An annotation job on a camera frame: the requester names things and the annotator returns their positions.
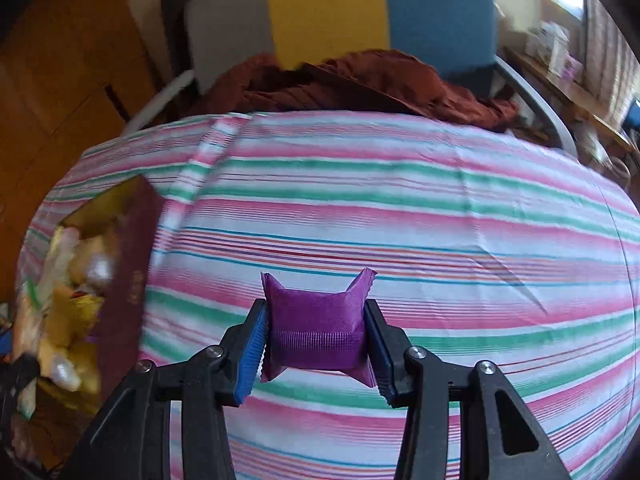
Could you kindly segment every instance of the purple packet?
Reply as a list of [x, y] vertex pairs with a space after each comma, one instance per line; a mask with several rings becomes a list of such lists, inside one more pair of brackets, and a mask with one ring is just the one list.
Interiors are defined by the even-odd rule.
[[262, 362], [263, 383], [287, 367], [338, 370], [370, 388], [376, 386], [363, 316], [376, 272], [364, 269], [344, 292], [313, 292], [283, 287], [262, 273], [271, 312], [271, 335]]

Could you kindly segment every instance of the silver bolt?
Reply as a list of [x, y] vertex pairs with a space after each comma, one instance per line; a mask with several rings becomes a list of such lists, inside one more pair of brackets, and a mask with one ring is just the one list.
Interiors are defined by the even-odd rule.
[[139, 374], [146, 374], [149, 370], [151, 370], [152, 366], [153, 363], [149, 359], [142, 359], [142, 361], [138, 361], [136, 363], [135, 368]]
[[220, 345], [212, 345], [207, 347], [207, 356], [210, 359], [219, 359], [225, 353], [225, 349]]
[[414, 359], [424, 359], [427, 357], [427, 351], [421, 346], [409, 346], [406, 352]]
[[479, 368], [483, 374], [495, 374], [495, 365], [491, 361], [480, 361]]

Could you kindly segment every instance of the striped tablecloth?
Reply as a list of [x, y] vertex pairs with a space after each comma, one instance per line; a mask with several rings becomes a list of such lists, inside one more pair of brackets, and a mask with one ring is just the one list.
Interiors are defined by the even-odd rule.
[[[88, 150], [37, 211], [20, 277], [64, 215], [138, 172], [168, 198], [141, 348], [158, 364], [241, 322], [261, 271], [339, 291], [368, 266], [413, 343], [501, 366], [573, 478], [604, 478], [636, 430], [638, 212], [562, 154], [408, 116], [190, 118]], [[238, 478], [383, 479], [405, 413], [347, 376], [288, 369], [226, 422]], [[459, 453], [452, 405], [448, 478]]]

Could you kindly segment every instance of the metal armrest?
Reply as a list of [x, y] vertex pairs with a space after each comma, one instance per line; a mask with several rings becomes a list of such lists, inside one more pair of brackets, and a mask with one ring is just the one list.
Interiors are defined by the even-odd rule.
[[564, 126], [560, 117], [553, 111], [553, 108], [536, 92], [536, 90], [527, 81], [511, 68], [507, 62], [500, 57], [495, 57], [495, 69], [507, 83], [513, 87], [527, 106], [540, 117], [546, 126], [551, 130], [552, 139], [555, 141], [557, 148], [562, 150], [573, 158], [578, 158], [578, 152], [575, 149], [574, 139], [569, 130]]
[[121, 137], [137, 132], [149, 124], [156, 115], [158, 115], [164, 107], [171, 102], [182, 90], [187, 88], [195, 78], [193, 70], [185, 70], [177, 78], [171, 81], [161, 91], [149, 101], [135, 117], [133, 117], [125, 126]]

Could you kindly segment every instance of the chair backrest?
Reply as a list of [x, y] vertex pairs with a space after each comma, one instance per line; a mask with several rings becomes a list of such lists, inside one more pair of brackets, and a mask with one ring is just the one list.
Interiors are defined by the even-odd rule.
[[492, 67], [493, 0], [191, 0], [200, 92], [233, 65], [274, 52], [286, 68], [366, 48], [397, 48], [444, 79]]

